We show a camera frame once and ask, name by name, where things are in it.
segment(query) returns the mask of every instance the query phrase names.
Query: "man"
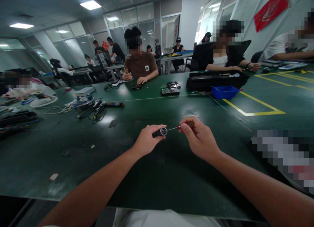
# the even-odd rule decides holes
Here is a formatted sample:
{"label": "man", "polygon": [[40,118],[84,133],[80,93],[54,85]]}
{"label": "man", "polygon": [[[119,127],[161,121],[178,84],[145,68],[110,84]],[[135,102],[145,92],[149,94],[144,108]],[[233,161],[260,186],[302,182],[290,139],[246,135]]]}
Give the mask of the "man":
{"label": "man", "polygon": [[107,50],[104,49],[102,46],[99,46],[98,41],[94,40],[93,43],[94,43],[94,45],[96,46],[96,48],[95,48],[95,55],[98,55],[98,54],[100,54],[100,53],[104,53],[104,52],[107,51]]}
{"label": "man", "polygon": [[142,51],[141,35],[141,31],[137,27],[133,27],[132,30],[127,29],[124,33],[130,56],[124,62],[122,78],[130,81],[133,76],[138,79],[137,84],[144,84],[158,76],[158,67],[154,56]]}
{"label": "man", "polygon": [[[189,127],[191,122],[194,123],[193,129]],[[196,117],[184,118],[180,126],[179,132],[186,135],[192,152],[225,176],[255,206],[270,226],[313,226],[314,200],[311,197],[221,151],[210,128]],[[49,212],[38,227],[91,226],[133,165],[143,156],[151,153],[160,141],[166,139],[165,136],[155,138],[152,136],[162,127],[166,125],[146,126],[132,148],[73,189]],[[129,210],[127,213],[122,213],[121,209],[117,208],[113,226],[219,227],[221,225],[213,218],[187,217],[171,210]]]}
{"label": "man", "polygon": [[124,53],[122,52],[120,46],[118,45],[118,43],[113,42],[111,37],[108,37],[107,41],[108,41],[109,45],[112,46],[112,53],[111,53],[110,57],[112,57],[114,54],[116,54],[116,56],[120,59],[120,61],[124,61],[125,56],[124,56]]}
{"label": "man", "polygon": [[314,58],[314,12],[305,18],[304,29],[294,34],[283,33],[277,36],[264,50],[259,62],[267,59],[311,59]]}

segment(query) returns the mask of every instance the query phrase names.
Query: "hand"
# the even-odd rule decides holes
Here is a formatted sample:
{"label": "hand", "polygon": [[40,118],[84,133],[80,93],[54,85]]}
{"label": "hand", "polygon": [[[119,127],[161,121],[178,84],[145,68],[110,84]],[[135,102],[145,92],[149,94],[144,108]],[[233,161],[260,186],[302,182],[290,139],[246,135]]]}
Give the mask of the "hand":
{"label": "hand", "polygon": [[6,94],[2,95],[1,97],[22,99],[23,95],[24,93],[22,91],[13,89],[13,90],[8,91]]}
{"label": "hand", "polygon": [[[194,122],[194,127],[190,128],[186,122]],[[186,117],[180,122],[180,133],[184,133],[190,143],[190,148],[201,159],[210,163],[221,154],[216,144],[212,131],[196,117]]]}
{"label": "hand", "polygon": [[251,72],[257,72],[261,68],[261,64],[260,63],[250,63],[249,67],[250,67]]}
{"label": "hand", "polygon": [[228,70],[238,70],[240,72],[242,72],[242,68],[238,67],[238,66],[233,66],[233,67],[227,67]]}
{"label": "hand", "polygon": [[147,82],[148,79],[146,77],[140,77],[138,80],[137,80],[137,84],[144,84],[145,82]]}
{"label": "hand", "polygon": [[166,127],[166,125],[147,125],[144,129],[142,129],[132,147],[132,150],[136,151],[136,153],[141,157],[152,152],[155,146],[166,138],[165,136],[157,136],[155,138],[152,136],[154,132],[158,131],[162,127]]}
{"label": "hand", "polygon": [[128,72],[128,70],[125,69],[123,72],[123,75],[122,75],[122,79],[125,81],[130,81],[130,80],[132,80],[132,75],[131,75],[131,73],[127,73],[127,72]]}

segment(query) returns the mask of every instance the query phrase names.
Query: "red sign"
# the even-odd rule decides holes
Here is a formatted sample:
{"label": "red sign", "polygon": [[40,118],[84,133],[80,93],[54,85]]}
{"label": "red sign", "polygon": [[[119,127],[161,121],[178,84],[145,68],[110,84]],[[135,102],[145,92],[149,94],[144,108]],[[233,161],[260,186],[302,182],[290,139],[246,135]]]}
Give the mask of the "red sign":
{"label": "red sign", "polygon": [[104,49],[106,49],[106,50],[109,49],[109,45],[108,45],[105,41],[103,41],[102,47],[103,47]]}
{"label": "red sign", "polygon": [[256,32],[263,29],[286,8],[288,8],[288,0],[269,0],[254,16]]}

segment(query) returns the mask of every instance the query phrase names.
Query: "fluorescent light panel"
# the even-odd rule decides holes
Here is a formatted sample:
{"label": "fluorescent light panel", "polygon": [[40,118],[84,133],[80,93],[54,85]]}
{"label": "fluorescent light panel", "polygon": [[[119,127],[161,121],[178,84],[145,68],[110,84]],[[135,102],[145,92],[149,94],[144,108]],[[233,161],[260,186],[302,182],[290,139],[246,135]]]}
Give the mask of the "fluorescent light panel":
{"label": "fluorescent light panel", "polygon": [[10,27],[16,27],[16,28],[23,28],[23,29],[28,29],[33,27],[34,25],[30,25],[30,24],[21,24],[21,23],[17,23],[17,24],[13,24],[10,25]]}
{"label": "fluorescent light panel", "polygon": [[84,2],[84,3],[80,4],[80,5],[83,6],[84,8],[89,9],[89,10],[101,8],[101,5],[98,4],[98,3],[97,3],[96,1],[94,1],[94,0]]}
{"label": "fluorescent light panel", "polygon": [[56,32],[58,32],[58,33],[67,33],[68,31],[64,31],[64,30],[59,30],[59,31],[56,31]]}
{"label": "fluorescent light panel", "polygon": [[220,6],[220,4],[221,4],[221,3],[213,4],[213,5],[211,5],[209,8],[213,8],[213,7]]}
{"label": "fluorescent light panel", "polygon": [[116,17],[116,16],[113,16],[113,17],[111,17],[111,18],[107,18],[109,21],[116,21],[116,20],[119,20],[119,18],[118,17]]}

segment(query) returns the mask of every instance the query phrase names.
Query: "white shirt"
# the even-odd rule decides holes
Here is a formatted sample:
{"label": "white shirt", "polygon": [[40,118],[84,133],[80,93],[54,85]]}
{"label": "white shirt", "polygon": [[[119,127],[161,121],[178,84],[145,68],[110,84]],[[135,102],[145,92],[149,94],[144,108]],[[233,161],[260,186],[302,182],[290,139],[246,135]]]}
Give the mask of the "white shirt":
{"label": "white shirt", "polygon": [[273,41],[264,50],[258,61],[261,62],[276,54],[285,53],[287,47],[304,48],[302,49],[303,52],[311,51],[314,49],[313,41],[314,39],[301,39],[297,38],[295,35],[283,33],[273,39]]}
{"label": "white shirt", "polygon": [[214,58],[213,65],[224,67],[226,66],[227,62],[228,62],[228,55],[225,55],[222,57]]}
{"label": "white shirt", "polygon": [[91,62],[86,61],[86,64],[87,64],[87,65],[91,64],[91,65],[93,65],[94,67],[96,67],[96,63],[95,63],[94,60],[91,60]]}
{"label": "white shirt", "polygon": [[66,69],[64,69],[64,68],[58,68],[58,72],[59,72],[59,73],[64,72],[64,73],[69,74],[70,76],[73,76],[73,72],[72,72],[72,71],[66,70]]}
{"label": "white shirt", "polygon": [[135,211],[117,208],[115,212],[113,227],[221,227],[211,217],[180,215],[172,210]]}

